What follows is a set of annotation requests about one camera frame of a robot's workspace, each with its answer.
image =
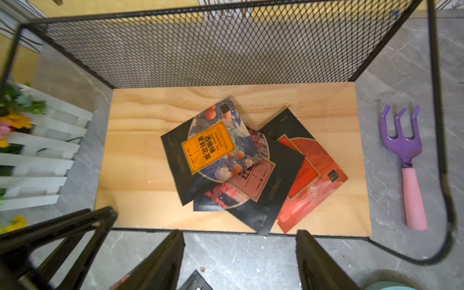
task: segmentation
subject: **teal container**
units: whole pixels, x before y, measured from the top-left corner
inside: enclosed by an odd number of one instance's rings
[[[406,285],[396,283],[396,282],[389,282],[389,281],[382,281],[377,282],[369,287],[366,290],[416,290],[414,288],[408,287]]]

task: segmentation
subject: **grapefruit jasmine tea package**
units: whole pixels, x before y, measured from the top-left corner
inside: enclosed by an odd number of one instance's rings
[[[226,98],[161,136],[182,205],[261,160]]]

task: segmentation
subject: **green leaves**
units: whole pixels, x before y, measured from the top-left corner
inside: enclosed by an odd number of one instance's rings
[[[21,94],[21,90],[11,84],[6,84],[3,95],[0,96],[0,117],[9,114],[9,109],[15,113],[27,112],[43,116],[47,113],[45,101],[34,101],[31,96]]]

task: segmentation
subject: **tea package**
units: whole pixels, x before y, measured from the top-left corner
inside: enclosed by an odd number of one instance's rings
[[[287,108],[260,132],[306,156],[277,223],[287,233],[339,188],[348,177]]]
[[[182,205],[261,160],[229,98],[164,134],[161,140]]]
[[[271,231],[304,155],[249,129],[261,161],[193,200],[194,211],[227,210],[262,235]]]

